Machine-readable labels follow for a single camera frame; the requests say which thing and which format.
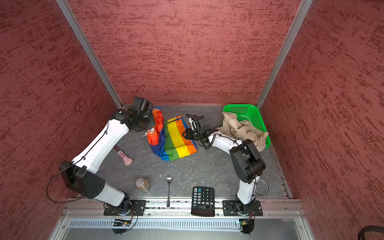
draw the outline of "yellow stripe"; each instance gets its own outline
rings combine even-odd
[[[173,145],[176,148],[176,151],[180,158],[189,156],[190,153],[188,151],[188,147],[184,144],[184,141],[182,139],[182,136],[179,132],[179,129],[177,128],[176,121],[168,123],[168,132],[172,139]]]

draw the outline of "silver jar lid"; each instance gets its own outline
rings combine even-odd
[[[145,183],[145,179],[142,178],[142,177],[139,177],[139,178],[136,180],[136,186],[138,186],[138,187],[142,187],[142,186],[144,186],[144,183]]]

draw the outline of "green stripe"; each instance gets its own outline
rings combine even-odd
[[[169,156],[170,161],[179,159],[180,158],[179,154],[177,153],[177,150],[176,150],[175,146],[173,145],[172,139],[169,135],[168,125],[164,125],[164,129],[166,132],[166,143],[164,144],[164,151]]]

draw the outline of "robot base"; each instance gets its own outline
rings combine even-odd
[[[235,200],[224,200],[223,201],[223,212],[224,216],[242,216],[236,210]],[[263,210],[260,205],[260,201],[255,201],[253,205],[249,206],[252,209],[254,216],[263,216]],[[244,216],[250,216],[251,211],[249,211]]]
[[[143,216],[144,210],[145,210],[145,204],[147,201],[145,200],[131,200],[131,203],[133,205],[133,209],[135,210],[135,213],[139,216]],[[118,214],[118,211],[116,208],[114,208],[112,205],[107,204],[105,210],[104,210],[104,216],[120,216]]]

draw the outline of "spoon handle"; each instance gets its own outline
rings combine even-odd
[[[170,188],[170,183],[168,183],[168,200],[167,200],[167,207],[170,206],[170,202],[169,202],[169,188]]]

